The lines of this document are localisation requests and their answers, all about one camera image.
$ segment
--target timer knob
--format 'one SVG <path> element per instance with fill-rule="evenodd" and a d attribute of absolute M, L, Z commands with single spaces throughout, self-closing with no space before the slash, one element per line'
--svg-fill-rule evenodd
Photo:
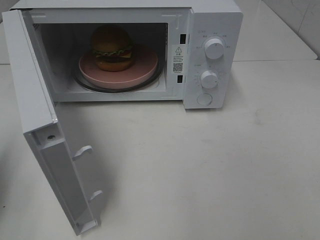
<path fill-rule="evenodd" d="M 213 71 L 205 71 L 200 76 L 201 85 L 205 89 L 212 89 L 218 85 L 218 76 Z"/>
<path fill-rule="evenodd" d="M 218 59 L 224 54 L 225 44 L 217 37 L 211 38 L 204 44 L 204 51 L 207 58 Z"/>

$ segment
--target microwave control panel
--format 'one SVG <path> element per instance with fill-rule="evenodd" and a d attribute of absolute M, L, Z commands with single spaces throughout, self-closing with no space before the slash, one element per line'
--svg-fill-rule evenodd
<path fill-rule="evenodd" d="M 194 14 L 183 100 L 186 109 L 222 107 L 242 17 L 241 12 Z"/>

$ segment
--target hamburger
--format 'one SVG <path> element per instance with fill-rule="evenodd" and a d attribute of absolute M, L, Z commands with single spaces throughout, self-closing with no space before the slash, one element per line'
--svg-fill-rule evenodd
<path fill-rule="evenodd" d="M 116 25 L 103 25 L 91 36 L 95 64 L 103 71 L 118 72 L 134 63 L 133 42 L 128 33 Z"/>

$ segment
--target white microwave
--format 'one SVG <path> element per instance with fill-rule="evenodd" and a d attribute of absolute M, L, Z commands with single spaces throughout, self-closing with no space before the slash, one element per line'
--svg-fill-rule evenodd
<path fill-rule="evenodd" d="M 3 13 L 23 134 L 77 235 L 98 224 L 91 204 L 101 191 L 85 193 L 75 161 L 91 146 L 70 152 L 55 103 L 182 100 L 186 109 L 220 108 L 242 18 L 232 0 L 21 0 Z M 80 60 L 106 24 L 156 54 L 143 82 L 114 89 L 85 78 Z"/>

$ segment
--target pink plate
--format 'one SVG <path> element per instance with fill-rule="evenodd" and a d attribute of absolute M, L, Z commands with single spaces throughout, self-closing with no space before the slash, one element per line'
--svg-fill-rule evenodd
<path fill-rule="evenodd" d="M 95 64 L 95 56 L 87 52 L 79 60 L 82 75 L 90 83 L 106 89 L 126 89 L 147 81 L 156 71 L 157 54 L 144 45 L 134 46 L 135 62 L 123 71 L 103 71 Z"/>

